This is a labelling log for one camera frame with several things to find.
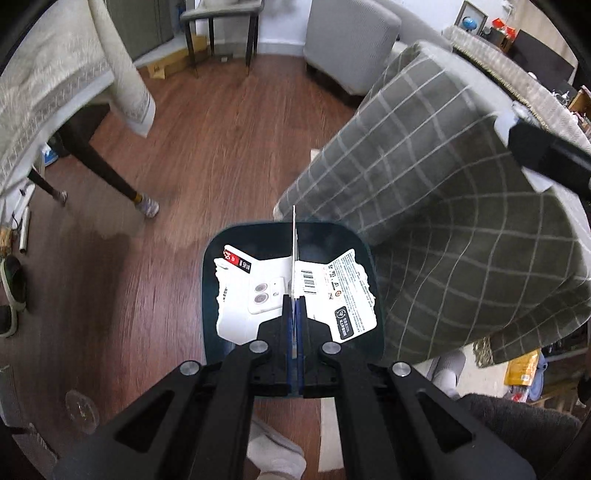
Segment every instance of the metal bolt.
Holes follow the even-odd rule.
[[[326,353],[326,355],[336,355],[340,352],[340,345],[336,342],[326,342],[322,346],[322,351]]]
[[[190,377],[199,372],[199,364],[193,360],[189,360],[181,365],[180,371],[183,375]]]
[[[269,345],[264,340],[255,340],[248,346],[248,348],[252,353],[265,353],[269,348]]]
[[[398,377],[406,377],[411,372],[411,368],[409,364],[397,362],[392,365],[392,372],[394,372],[394,375]]]

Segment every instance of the yellow plastic bag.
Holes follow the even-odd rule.
[[[540,350],[526,353],[519,358],[514,358],[507,365],[505,385],[523,385],[530,387],[534,381],[535,369],[538,366]]]

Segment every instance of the reddish brown wood floor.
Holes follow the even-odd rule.
[[[138,189],[160,201],[145,221],[125,198],[72,158],[47,178],[69,193],[62,209],[33,198],[29,311],[3,340],[27,417],[58,453],[81,438],[66,414],[71,389],[107,422],[185,359],[203,360],[200,262],[227,225],[271,218],[283,190],[353,110],[304,72],[302,59],[261,56],[146,80],[157,104],[147,139],[112,114],[95,148]],[[318,474],[317,401],[264,400],[257,412],[302,445],[306,479]],[[254,474],[247,468],[247,477]]]

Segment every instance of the trash bin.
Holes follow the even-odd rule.
[[[374,262],[368,246],[356,233],[338,223],[310,220],[297,222],[296,225],[300,260],[328,264],[346,251],[355,250],[355,260],[363,265],[368,275],[369,289],[376,297],[374,311],[378,325],[346,343],[362,351],[368,361],[379,361],[384,352],[384,329]],[[217,335],[216,298],[219,283],[213,259],[223,258],[224,245],[232,245],[258,260],[289,257],[291,231],[291,222],[247,223],[231,226],[219,232],[209,242],[203,255],[201,290],[203,342],[208,364],[223,360],[234,347],[231,342]]]

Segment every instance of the brown cardboard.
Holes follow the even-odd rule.
[[[207,57],[207,37],[204,35],[193,35],[193,49],[195,51],[195,60],[204,60]],[[146,67],[150,78],[165,79],[184,70],[189,65],[189,51],[183,48],[172,52],[163,59],[149,63]]]

